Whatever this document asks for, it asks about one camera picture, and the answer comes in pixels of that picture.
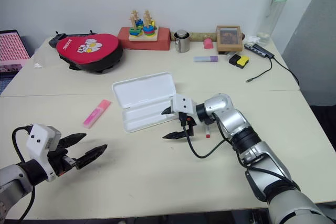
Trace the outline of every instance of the water bottle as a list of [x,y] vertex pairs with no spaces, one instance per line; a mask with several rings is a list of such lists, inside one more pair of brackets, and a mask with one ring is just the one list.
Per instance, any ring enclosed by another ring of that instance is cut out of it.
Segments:
[[282,9],[287,0],[271,0],[267,7],[264,19],[261,22],[257,36],[260,38],[259,44],[261,46],[267,45],[270,36],[277,24]]

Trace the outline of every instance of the black cable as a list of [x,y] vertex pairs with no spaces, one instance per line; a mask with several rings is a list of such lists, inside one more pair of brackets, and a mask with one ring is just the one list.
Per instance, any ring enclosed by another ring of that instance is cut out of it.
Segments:
[[14,149],[15,149],[15,151],[16,151],[16,154],[19,156],[20,161],[21,161],[22,163],[25,162],[25,159],[23,158],[23,156],[22,156],[22,154],[21,154],[21,152],[20,152],[20,150],[19,150],[19,147],[17,146],[17,143],[16,143],[16,133],[17,133],[18,131],[20,131],[20,130],[25,130],[25,129],[26,129],[26,127],[18,127],[18,128],[16,128],[15,130],[13,130],[13,133],[12,133],[12,142],[13,142],[13,146],[14,146]]
[[31,197],[30,197],[28,207],[26,208],[25,212],[22,214],[20,219],[17,221],[18,224],[21,223],[23,221],[23,219],[26,217],[26,215],[30,211],[31,207],[33,206],[34,200],[35,200],[35,186],[33,186],[33,190],[31,191]]
[[[14,146],[14,149],[16,151],[16,154],[19,156],[19,159],[22,163],[25,162],[25,159],[23,158],[18,146],[17,146],[17,143],[16,143],[16,133],[20,130],[26,130],[28,133],[30,133],[30,131],[32,130],[32,126],[25,126],[25,127],[18,127],[16,128],[15,130],[13,130],[12,132],[12,142],[13,142],[13,146]],[[33,203],[34,203],[34,200],[35,200],[35,186],[33,186],[33,189],[31,191],[31,197],[30,197],[30,201],[29,201],[29,204],[26,208],[26,210],[24,211],[24,213],[22,214],[22,216],[20,217],[20,219],[18,219],[17,223],[21,223],[23,221],[23,219],[26,217],[26,215],[28,214],[28,212],[30,211]]]
[[253,166],[245,165],[245,164],[240,160],[239,153],[236,152],[236,154],[237,154],[238,162],[239,162],[239,164],[240,164],[242,167],[244,167],[244,168],[246,168],[246,169],[248,169],[248,170],[256,170],[256,171],[258,171],[258,172],[262,172],[262,173],[267,173],[267,174],[269,174],[269,175],[273,175],[273,176],[275,176],[275,177],[277,177],[277,178],[279,178],[279,179],[281,179],[281,180],[287,182],[289,185],[291,185],[291,186],[297,188],[299,191],[301,191],[300,187],[299,187],[294,181],[290,181],[288,178],[286,178],[286,177],[284,177],[284,176],[281,176],[281,175],[279,175],[279,174],[277,174],[277,173],[274,173],[274,172],[272,172],[272,171],[270,171],[270,170],[265,170],[265,169],[261,169],[261,168],[258,168],[258,167],[253,167]]
[[271,61],[271,59],[270,59],[270,58],[268,58],[268,57],[267,57],[267,59],[269,59],[269,62],[271,63],[271,66],[270,66],[270,68],[269,68],[269,69],[267,69],[267,70],[265,70],[265,71],[264,71],[264,72],[262,72],[261,74],[259,74],[259,75],[255,76],[255,77],[253,77],[253,78],[250,78],[250,79],[246,80],[246,82],[253,81],[254,79],[256,79],[256,78],[258,78],[258,77],[262,76],[264,73],[266,73],[266,72],[268,72],[269,70],[271,70],[271,69],[272,69],[272,67],[273,67],[272,61]]
[[277,59],[276,59],[275,57],[273,57],[273,59],[276,61],[277,64],[279,64],[279,65],[282,66],[284,69],[286,69],[287,71],[289,71],[289,72],[293,75],[293,77],[295,78],[297,84],[300,85],[300,84],[299,84],[299,79],[296,77],[296,75],[295,75],[292,71],[290,71],[288,68],[286,68],[284,65],[282,65],[279,61],[277,61]]
[[194,149],[194,147],[193,147],[193,145],[192,145],[192,143],[191,143],[191,141],[190,141],[190,137],[189,137],[189,134],[188,134],[188,132],[187,132],[185,126],[182,126],[182,128],[183,128],[184,134],[185,134],[185,136],[186,136],[186,138],[187,138],[187,141],[188,141],[188,144],[189,144],[189,147],[190,147],[191,151],[192,151],[192,152],[194,153],[194,155],[195,155],[196,157],[198,157],[198,158],[206,158],[206,157],[209,157],[209,156],[211,155],[212,152],[214,152],[214,151],[215,151],[221,144],[223,144],[223,143],[226,141],[225,139],[223,139],[223,140],[220,141],[220,142],[215,146],[215,148],[213,148],[208,154],[206,154],[206,155],[204,155],[204,156],[200,156],[200,155],[198,155],[198,154],[196,153],[196,151],[195,151],[195,149]]

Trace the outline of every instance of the metal cup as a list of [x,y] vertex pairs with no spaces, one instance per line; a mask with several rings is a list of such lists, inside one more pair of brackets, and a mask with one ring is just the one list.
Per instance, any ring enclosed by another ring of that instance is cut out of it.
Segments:
[[189,51],[190,34],[185,30],[178,30],[175,34],[175,48],[178,52]]

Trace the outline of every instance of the red wooden block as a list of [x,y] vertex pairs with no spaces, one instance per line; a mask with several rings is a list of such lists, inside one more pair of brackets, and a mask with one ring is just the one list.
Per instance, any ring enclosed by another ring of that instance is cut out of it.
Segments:
[[118,33],[118,39],[121,46],[125,49],[140,50],[169,50],[170,49],[170,31],[169,28],[159,27],[157,41],[129,41],[130,27],[121,27]]

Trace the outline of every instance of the table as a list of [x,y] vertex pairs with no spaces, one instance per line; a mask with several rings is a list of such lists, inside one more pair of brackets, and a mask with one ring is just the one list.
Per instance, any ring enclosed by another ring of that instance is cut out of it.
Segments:
[[[52,125],[63,136],[88,133],[69,148],[70,157],[80,157],[105,143],[108,148],[82,170],[38,185],[28,219],[116,218],[266,206],[253,195],[229,145],[200,160],[186,141],[162,139],[181,130],[177,121],[134,133],[123,130],[121,108],[111,85],[163,71],[172,73],[177,92],[198,103],[219,92],[229,94],[307,196],[315,202],[336,199],[336,177],[331,173],[335,152],[293,77],[280,66],[246,83],[269,67],[267,59],[244,51],[250,57],[245,69],[228,64],[225,56],[217,63],[194,63],[194,56],[216,51],[193,42],[184,54],[178,54],[173,45],[170,51],[125,50],[115,68],[94,74],[69,70],[47,41],[34,55],[45,56],[46,67],[34,69],[31,59],[0,97],[0,167],[18,162],[10,136],[14,128],[29,123]],[[284,63],[272,42],[267,49]],[[102,99],[112,105],[91,129],[83,128],[81,123]],[[219,141],[214,124],[211,130],[212,137],[205,139],[203,127],[195,129],[193,141],[200,154]],[[22,132],[17,136],[24,155],[26,137]],[[8,218],[21,216],[28,201],[29,197],[22,199]]]
[[[250,58],[244,69],[228,63],[226,56],[219,56],[219,62],[197,63],[194,56],[216,55],[214,49],[203,49],[202,42],[192,42],[190,51],[178,53],[173,43],[170,51],[125,50],[121,62],[104,74],[70,70],[69,65],[58,57],[47,39],[33,56],[43,58],[45,68],[34,68],[34,59],[17,74],[14,81],[1,94],[2,97],[23,95],[58,95],[58,94],[109,94],[111,85],[117,81],[145,76],[159,72],[171,72],[177,92],[188,93],[194,90],[217,90],[220,84],[224,91],[269,91],[299,90],[292,75],[274,63],[273,69],[263,77],[250,83],[245,81],[269,68],[270,63],[246,49],[241,53]],[[273,42],[267,47],[280,63],[284,61]]]
[[[225,88],[217,88],[217,92],[225,92]],[[229,94],[308,197],[314,202],[336,199],[336,154],[300,91]],[[213,92],[189,95],[201,103]],[[111,100],[112,105],[90,130],[83,128],[81,122],[102,99]],[[1,167],[18,162],[10,135],[14,128],[29,123],[52,125],[63,136],[88,133],[69,148],[70,157],[108,144],[105,153],[82,170],[71,170],[52,183],[38,185],[27,219],[112,218],[266,206],[253,195],[228,144],[200,160],[186,141],[161,138],[181,130],[177,121],[126,133],[112,93],[2,97],[0,111]],[[209,139],[201,126],[195,128],[193,143],[200,154],[219,141],[212,126]],[[26,138],[23,132],[17,134],[25,156]],[[15,205],[8,218],[19,218],[29,198]]]

